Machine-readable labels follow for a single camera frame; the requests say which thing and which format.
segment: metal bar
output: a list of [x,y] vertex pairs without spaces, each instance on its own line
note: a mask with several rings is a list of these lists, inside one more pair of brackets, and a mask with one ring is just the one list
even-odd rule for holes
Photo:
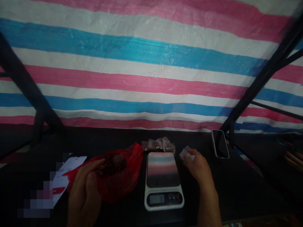
[[30,142],[31,147],[34,147],[38,143],[41,142],[43,127],[44,127],[44,120],[43,120],[42,113],[40,111],[36,111],[34,127],[33,127],[33,134],[32,134],[32,138],[31,138],[31,142]]
[[0,78],[9,77],[9,75],[5,72],[0,72]]
[[302,56],[303,56],[303,49],[299,50],[298,52],[294,53],[293,55],[289,56],[284,61],[282,61],[281,65],[279,65],[276,70],[278,71],[284,68],[285,66],[289,65],[290,63],[294,62],[295,60],[299,59]]
[[286,116],[289,116],[289,117],[292,117],[292,118],[296,118],[296,119],[299,119],[299,120],[303,121],[303,116],[300,116],[300,115],[295,114],[295,113],[287,112],[285,110],[280,110],[280,109],[277,109],[277,108],[274,108],[274,107],[271,107],[271,106],[267,106],[267,105],[264,105],[264,104],[261,104],[261,103],[255,102],[255,101],[251,101],[251,104],[254,104],[256,106],[260,106],[260,107],[263,107],[263,108],[266,108],[266,109],[278,112],[280,114],[284,114]]
[[231,121],[229,125],[229,145],[232,149],[235,147],[235,122]]
[[273,56],[261,70],[259,75],[256,77],[252,85],[247,89],[244,96],[240,99],[234,109],[231,111],[227,120],[221,126],[221,130],[225,133],[227,132],[230,123],[236,121],[238,117],[247,108],[250,102],[256,97],[259,91],[264,87],[264,85],[269,81],[269,79],[276,72],[277,66],[285,60],[293,49],[297,46],[303,37],[303,14],[294,23],[293,27],[289,30],[278,49],[275,51]]
[[42,114],[50,129],[64,132],[61,120],[51,108],[22,62],[13,52],[2,33],[0,33],[0,66],[9,74],[9,77],[36,111]]

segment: striped tarp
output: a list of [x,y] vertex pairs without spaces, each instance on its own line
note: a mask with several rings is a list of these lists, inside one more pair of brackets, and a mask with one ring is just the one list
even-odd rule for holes
[[[227,119],[300,6],[300,0],[1,0],[0,31],[65,125],[209,131]],[[299,59],[255,100],[302,115],[302,73]],[[0,123],[33,124],[34,116],[16,85],[1,78]],[[302,129],[302,121],[254,105],[235,124],[236,132]]]

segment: small white packet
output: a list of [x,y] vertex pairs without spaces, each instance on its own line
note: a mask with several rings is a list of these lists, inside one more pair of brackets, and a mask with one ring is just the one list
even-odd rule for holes
[[190,153],[187,152],[187,150],[190,150],[191,148],[189,146],[186,146],[182,152],[179,154],[180,159],[183,161],[183,163],[186,165],[185,159],[184,159],[184,155],[186,155],[187,157],[189,157],[192,161],[194,160],[195,156],[191,155]]

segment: white stripe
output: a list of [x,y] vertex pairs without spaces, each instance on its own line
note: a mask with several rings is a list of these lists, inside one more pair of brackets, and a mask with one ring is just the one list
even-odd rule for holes
[[[298,51],[299,50],[293,50],[289,56],[293,55],[294,53],[297,53]],[[299,59],[295,60],[291,63],[291,65],[303,66],[303,57],[300,57]]]
[[[234,107],[238,100],[215,98],[199,95],[171,95],[162,93],[148,93],[112,89],[76,88],[51,84],[37,84],[43,95],[73,99],[97,98],[120,100],[127,102],[159,102],[159,103],[193,103],[207,106]],[[21,91],[11,81],[0,81],[0,92],[20,94]]]
[[263,14],[292,16],[300,9],[301,0],[237,0],[253,5]]
[[104,35],[135,36],[264,59],[269,59],[278,47],[277,43],[244,39],[229,32],[155,16],[92,12],[44,2],[2,0],[0,15],[21,22],[69,27]]
[[130,129],[144,129],[144,130],[165,130],[165,131],[187,131],[187,132],[211,132],[211,130],[203,128],[198,130],[189,130],[189,129],[177,129],[177,128],[156,128],[156,129],[146,129],[143,127],[134,127]]
[[303,96],[303,88],[301,84],[270,78],[264,87],[272,90],[283,91],[297,96]]
[[236,122],[241,124],[243,122],[267,124],[275,128],[303,129],[303,122],[301,124],[291,123],[291,122],[281,122],[281,121],[274,121],[263,117],[253,117],[253,116],[239,117],[239,121]]
[[[54,110],[60,118],[78,118],[87,117],[91,119],[101,120],[139,120],[145,119],[149,121],[163,121],[163,120],[183,120],[193,122],[218,122],[224,123],[227,117],[213,117],[213,116],[200,116],[195,114],[184,113],[167,113],[167,114],[154,114],[154,113],[112,113],[98,110]],[[33,107],[0,107],[0,116],[35,116],[35,109]],[[302,124],[278,122],[268,118],[262,117],[239,117],[236,121],[239,124],[244,122],[267,124],[272,127],[288,128],[288,129],[302,129]]]
[[[260,99],[254,99],[255,102],[267,105],[267,106],[271,106],[277,109],[281,109],[281,110],[285,110],[287,112],[291,112],[294,114],[298,114],[298,115],[303,115],[303,108],[300,107],[293,107],[293,106],[285,106],[276,102],[270,102],[270,101],[264,101],[264,100],[260,100]],[[250,104],[248,107],[258,107],[255,105]]]
[[[129,74],[186,81],[200,81],[242,87],[249,87],[255,79],[254,77],[238,74],[212,72],[176,66],[95,58],[23,48],[13,49],[25,65],[74,69],[109,74]],[[270,82],[265,85],[265,87],[299,96],[302,95],[301,86],[288,81],[271,79]]]
[[[262,130],[247,130],[247,129],[241,129],[241,130],[235,130],[235,133],[254,133],[254,134],[281,134],[281,132],[264,132]],[[284,134],[300,134],[297,132],[283,132]]]
[[[92,119],[101,120],[138,120],[145,119],[150,121],[162,120],[183,120],[193,122],[218,122],[223,123],[227,117],[216,116],[201,116],[197,114],[185,113],[112,113],[98,110],[57,110],[56,114],[61,118],[77,118],[88,117]],[[0,107],[0,116],[35,116],[35,109],[33,107]]]

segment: tabletop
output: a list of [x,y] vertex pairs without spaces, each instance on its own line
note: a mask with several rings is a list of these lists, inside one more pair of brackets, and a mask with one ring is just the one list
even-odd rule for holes
[[[44,141],[26,153],[29,156],[39,157],[35,159],[34,165],[32,161],[12,163],[0,171],[5,171],[6,174],[10,175],[12,172],[24,172],[25,169],[29,169],[31,171],[29,181],[33,181],[34,178],[37,179],[37,172],[39,172],[40,178],[42,175],[45,177],[47,172],[42,174],[41,170],[47,168],[46,166],[50,168],[50,157],[57,156],[58,158],[60,155],[62,157],[63,152],[65,152],[63,155],[65,160],[69,153],[73,153],[72,156],[87,155],[88,158],[92,158],[109,151],[127,148],[134,142],[141,143],[149,138],[157,139],[164,136],[176,145],[175,160],[184,194],[184,207],[153,212],[148,212],[145,209],[144,188],[147,152],[144,152],[136,188],[116,204],[103,203],[97,223],[139,226],[169,223],[174,223],[174,226],[195,225],[199,206],[199,187],[178,156],[187,145],[201,152],[209,163],[219,195],[223,222],[291,211],[282,196],[233,149],[229,147],[229,159],[216,158],[212,150],[210,133],[70,127],[66,138],[51,137],[48,141]],[[24,181],[26,179],[22,180],[24,188],[26,188]],[[66,192],[57,203],[49,221],[58,226],[66,226],[67,203],[68,193]]]

